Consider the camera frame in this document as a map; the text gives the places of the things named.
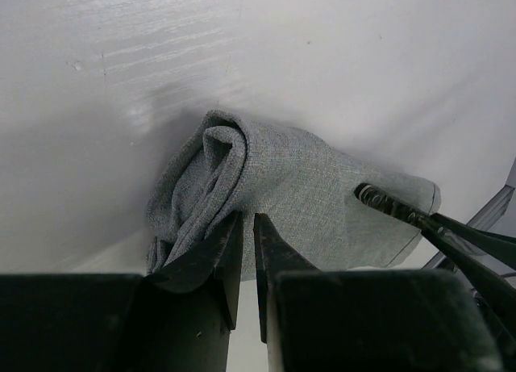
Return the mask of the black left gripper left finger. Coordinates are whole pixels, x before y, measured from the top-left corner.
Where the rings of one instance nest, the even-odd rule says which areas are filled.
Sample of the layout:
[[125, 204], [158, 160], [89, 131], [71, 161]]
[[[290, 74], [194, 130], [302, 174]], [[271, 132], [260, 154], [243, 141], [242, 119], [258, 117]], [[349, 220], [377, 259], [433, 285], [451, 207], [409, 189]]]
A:
[[4, 371], [224, 371], [243, 216], [154, 274], [1, 277]]

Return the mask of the grey cloth napkin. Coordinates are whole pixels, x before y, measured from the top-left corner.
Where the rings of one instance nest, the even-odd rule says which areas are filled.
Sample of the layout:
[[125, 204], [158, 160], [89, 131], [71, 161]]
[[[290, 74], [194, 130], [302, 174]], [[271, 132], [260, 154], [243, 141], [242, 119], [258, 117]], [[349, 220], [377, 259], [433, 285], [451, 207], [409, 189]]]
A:
[[243, 214], [243, 280], [256, 274], [257, 213], [321, 270], [398, 265], [420, 233], [361, 203], [354, 191], [362, 183], [426, 212], [441, 203], [433, 182], [350, 157], [310, 132], [210, 111], [169, 161], [148, 203], [148, 271], [192, 249], [233, 211]]

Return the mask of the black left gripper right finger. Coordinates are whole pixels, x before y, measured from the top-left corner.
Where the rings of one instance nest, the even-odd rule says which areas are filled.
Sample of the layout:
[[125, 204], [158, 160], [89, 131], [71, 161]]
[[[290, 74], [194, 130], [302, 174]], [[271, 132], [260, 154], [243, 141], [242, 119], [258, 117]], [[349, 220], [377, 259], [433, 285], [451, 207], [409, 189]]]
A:
[[254, 218], [260, 336], [272, 371], [501, 371], [497, 344], [444, 270], [318, 270]]

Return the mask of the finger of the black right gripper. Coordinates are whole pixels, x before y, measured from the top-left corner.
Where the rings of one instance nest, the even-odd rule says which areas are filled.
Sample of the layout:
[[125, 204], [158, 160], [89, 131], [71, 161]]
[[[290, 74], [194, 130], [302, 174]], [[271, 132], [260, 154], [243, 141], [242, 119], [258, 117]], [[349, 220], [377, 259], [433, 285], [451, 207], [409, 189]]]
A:
[[[495, 273], [477, 259], [469, 256], [456, 246], [457, 239], [463, 239], [454, 232], [429, 220], [422, 235], [439, 251], [453, 261], [456, 267], [480, 294], [489, 307], [490, 320], [495, 323], [498, 346], [507, 360], [515, 359], [515, 288], [501, 275]], [[515, 267], [515, 259], [498, 259]]]
[[515, 259], [515, 238], [471, 228], [439, 213], [430, 220], [444, 227], [497, 259]]

